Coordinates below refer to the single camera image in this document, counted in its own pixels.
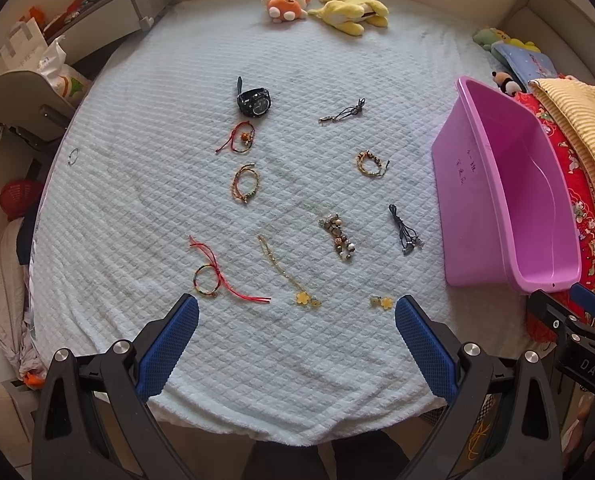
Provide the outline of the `yellow flower charm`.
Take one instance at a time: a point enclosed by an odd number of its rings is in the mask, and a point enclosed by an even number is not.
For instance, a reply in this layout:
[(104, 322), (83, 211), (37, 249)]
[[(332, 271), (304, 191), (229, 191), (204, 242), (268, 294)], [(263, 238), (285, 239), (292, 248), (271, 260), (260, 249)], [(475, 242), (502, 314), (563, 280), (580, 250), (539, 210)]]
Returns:
[(387, 311), (394, 307), (394, 299), (387, 296), (371, 296), (369, 304), (372, 308), (381, 308)]

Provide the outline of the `red patterned quilt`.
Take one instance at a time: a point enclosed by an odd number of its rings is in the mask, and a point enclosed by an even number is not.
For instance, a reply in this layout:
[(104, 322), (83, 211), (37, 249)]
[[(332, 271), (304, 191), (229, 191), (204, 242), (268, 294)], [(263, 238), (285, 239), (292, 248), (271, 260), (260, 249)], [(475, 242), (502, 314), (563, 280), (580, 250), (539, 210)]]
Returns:
[(535, 96), (517, 93), (515, 101), (530, 110), (543, 127), (563, 173), (574, 214), (582, 271), (579, 282), (595, 292), (595, 191), (569, 140)]

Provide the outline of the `pink plastic basin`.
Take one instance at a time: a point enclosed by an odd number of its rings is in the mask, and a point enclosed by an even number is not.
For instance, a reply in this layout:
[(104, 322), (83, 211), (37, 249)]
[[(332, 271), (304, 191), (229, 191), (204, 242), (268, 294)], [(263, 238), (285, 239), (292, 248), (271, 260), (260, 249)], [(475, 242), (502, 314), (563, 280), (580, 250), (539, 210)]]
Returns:
[(470, 77), (432, 144), (445, 276), (455, 287), (559, 292), (582, 258), (555, 150), (524, 106)]

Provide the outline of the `white quilted bedspread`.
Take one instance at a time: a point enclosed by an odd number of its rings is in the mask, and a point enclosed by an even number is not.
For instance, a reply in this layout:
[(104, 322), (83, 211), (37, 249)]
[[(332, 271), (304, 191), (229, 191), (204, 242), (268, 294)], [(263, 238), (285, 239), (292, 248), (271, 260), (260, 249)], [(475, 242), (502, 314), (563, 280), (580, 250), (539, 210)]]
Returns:
[[(183, 294), (200, 324), (153, 411), (220, 434), (311, 445), (437, 401), (371, 296), (411, 295), (494, 356), (531, 341), (506, 287), (446, 284), (431, 146), (456, 81), (488, 81), (475, 25), (408, 0), (348, 37), (273, 24), (260, 0), (170, 9), (84, 98), (35, 227), (36, 347), (105, 351)], [(243, 90), (269, 112), (245, 117)]]

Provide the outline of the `red basket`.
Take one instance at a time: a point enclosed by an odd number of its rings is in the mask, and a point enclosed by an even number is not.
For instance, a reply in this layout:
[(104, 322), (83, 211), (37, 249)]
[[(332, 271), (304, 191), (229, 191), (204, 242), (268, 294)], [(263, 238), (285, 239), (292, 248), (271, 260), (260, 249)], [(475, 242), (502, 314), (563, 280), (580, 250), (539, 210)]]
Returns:
[(23, 217), (41, 196), (43, 183), (35, 180), (14, 180), (0, 191), (0, 208), (9, 221)]

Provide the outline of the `panda plush toy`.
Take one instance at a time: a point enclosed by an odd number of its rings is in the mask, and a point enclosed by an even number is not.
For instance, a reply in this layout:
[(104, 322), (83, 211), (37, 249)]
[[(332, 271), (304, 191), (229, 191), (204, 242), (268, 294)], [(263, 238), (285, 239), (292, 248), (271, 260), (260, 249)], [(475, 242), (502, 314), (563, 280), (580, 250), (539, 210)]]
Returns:
[(495, 70), (491, 73), (495, 84), (501, 92), (506, 96), (513, 98), (517, 93), (523, 93), (523, 87), (518, 83), (510, 74), (506, 72), (496, 72)]

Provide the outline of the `blue small pillow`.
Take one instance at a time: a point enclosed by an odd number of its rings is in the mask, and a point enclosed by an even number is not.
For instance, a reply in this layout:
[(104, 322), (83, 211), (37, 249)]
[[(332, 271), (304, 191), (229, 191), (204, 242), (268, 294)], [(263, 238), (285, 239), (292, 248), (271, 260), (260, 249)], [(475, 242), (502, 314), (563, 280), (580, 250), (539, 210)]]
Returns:
[(502, 41), (491, 46), (491, 53), (511, 70), (526, 92), (532, 91), (529, 84), (535, 79), (559, 78), (559, 72), (544, 53), (505, 44)]

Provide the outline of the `black wrist watch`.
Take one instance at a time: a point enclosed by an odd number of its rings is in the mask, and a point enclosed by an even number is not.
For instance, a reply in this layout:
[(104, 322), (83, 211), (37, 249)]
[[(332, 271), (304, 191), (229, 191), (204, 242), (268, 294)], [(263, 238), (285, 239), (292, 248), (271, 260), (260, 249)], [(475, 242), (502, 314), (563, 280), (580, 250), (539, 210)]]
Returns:
[(243, 78), (236, 81), (236, 104), (240, 112), (248, 118), (259, 118), (266, 115), (272, 105), (271, 96), (266, 88), (243, 90)]

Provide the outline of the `white plastic bag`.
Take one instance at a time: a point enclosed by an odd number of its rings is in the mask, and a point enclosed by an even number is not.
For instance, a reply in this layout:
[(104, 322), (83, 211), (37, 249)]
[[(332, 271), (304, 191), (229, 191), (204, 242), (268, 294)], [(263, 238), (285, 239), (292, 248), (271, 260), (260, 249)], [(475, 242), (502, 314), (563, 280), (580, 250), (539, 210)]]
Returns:
[(62, 47), (65, 36), (58, 36), (43, 52), (37, 73), (47, 79), (53, 91), (77, 107), (87, 94), (92, 82), (66, 63), (67, 54)]

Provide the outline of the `green plush toy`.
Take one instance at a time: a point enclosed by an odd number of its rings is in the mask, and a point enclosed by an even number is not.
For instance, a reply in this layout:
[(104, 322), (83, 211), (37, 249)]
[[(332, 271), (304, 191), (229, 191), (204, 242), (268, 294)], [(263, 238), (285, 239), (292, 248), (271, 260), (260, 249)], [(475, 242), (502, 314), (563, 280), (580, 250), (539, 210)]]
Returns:
[(511, 38), (505, 32), (497, 28), (483, 28), (472, 36), (472, 40), (486, 51), (491, 51), (493, 44), (502, 42), (511, 46), (540, 53), (540, 50), (532, 41), (523, 42), (517, 38)]

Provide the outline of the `white paper bag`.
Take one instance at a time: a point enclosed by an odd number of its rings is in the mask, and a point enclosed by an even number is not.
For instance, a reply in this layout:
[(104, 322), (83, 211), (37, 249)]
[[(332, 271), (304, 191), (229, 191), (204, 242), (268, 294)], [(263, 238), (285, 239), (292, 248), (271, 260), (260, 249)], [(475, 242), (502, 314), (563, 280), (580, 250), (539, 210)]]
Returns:
[(36, 70), (47, 48), (36, 20), (21, 22), (0, 48), (0, 75), (12, 70)]

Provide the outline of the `grey bedside drawer cabinet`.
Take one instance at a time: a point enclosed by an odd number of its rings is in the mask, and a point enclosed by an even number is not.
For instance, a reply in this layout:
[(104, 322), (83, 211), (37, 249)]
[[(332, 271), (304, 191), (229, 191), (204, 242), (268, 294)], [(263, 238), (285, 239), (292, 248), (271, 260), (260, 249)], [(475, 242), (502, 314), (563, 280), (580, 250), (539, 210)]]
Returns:
[(47, 39), (60, 40), (66, 62), (82, 58), (134, 32), (148, 32), (174, 0), (99, 0)]

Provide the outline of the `yellow plush toy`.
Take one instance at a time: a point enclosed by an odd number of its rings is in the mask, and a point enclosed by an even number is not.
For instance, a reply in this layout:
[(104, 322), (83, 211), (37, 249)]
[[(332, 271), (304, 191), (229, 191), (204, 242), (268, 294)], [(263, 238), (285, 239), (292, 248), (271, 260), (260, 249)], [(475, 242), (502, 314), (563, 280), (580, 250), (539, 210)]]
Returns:
[(379, 0), (319, 0), (321, 6), (309, 9), (307, 14), (344, 34), (361, 37), (363, 23), (375, 27), (389, 26), (389, 9)]

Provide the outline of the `orange white plush toy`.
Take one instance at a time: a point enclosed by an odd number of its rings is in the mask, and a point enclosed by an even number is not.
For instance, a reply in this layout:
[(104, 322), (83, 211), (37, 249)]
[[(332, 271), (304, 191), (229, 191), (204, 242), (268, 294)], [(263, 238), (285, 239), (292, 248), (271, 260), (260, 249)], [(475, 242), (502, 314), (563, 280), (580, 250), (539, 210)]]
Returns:
[(311, 0), (262, 0), (273, 23), (294, 22), (307, 18)]

